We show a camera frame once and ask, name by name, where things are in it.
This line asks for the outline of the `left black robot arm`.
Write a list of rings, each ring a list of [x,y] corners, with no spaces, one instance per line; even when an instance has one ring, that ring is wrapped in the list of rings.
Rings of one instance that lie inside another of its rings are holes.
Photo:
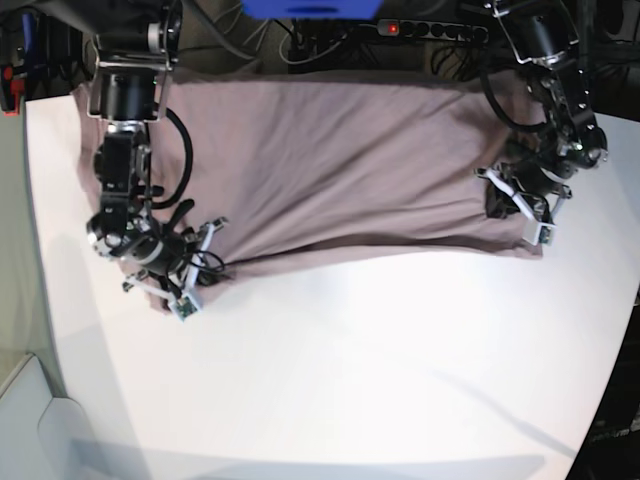
[[[524,240],[548,244],[556,215],[572,197],[568,180],[606,160],[607,138],[591,108],[579,65],[579,38],[566,7],[559,1],[489,1],[485,7],[517,63],[528,67],[527,86],[545,115],[537,124],[513,120],[498,102],[488,72],[481,71],[481,86],[496,116],[513,132],[538,140],[534,149],[510,142],[510,161],[477,170],[489,183],[485,211],[497,219],[522,214]]]

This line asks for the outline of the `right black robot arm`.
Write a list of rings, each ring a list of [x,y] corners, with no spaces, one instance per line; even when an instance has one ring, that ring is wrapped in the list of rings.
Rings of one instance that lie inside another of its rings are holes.
[[[96,51],[87,114],[101,121],[106,132],[94,154],[101,190],[99,210],[86,225],[89,244],[102,258],[136,266],[124,291],[138,287],[186,319],[202,308],[196,287],[210,284],[225,267],[208,250],[225,221],[176,230],[194,206],[184,196],[193,170],[193,143],[166,105],[184,10],[225,50],[243,59],[250,56],[230,43],[195,1],[45,1],[42,8],[91,35]],[[170,196],[152,182],[149,126],[162,118],[177,129],[185,153],[181,179]]]

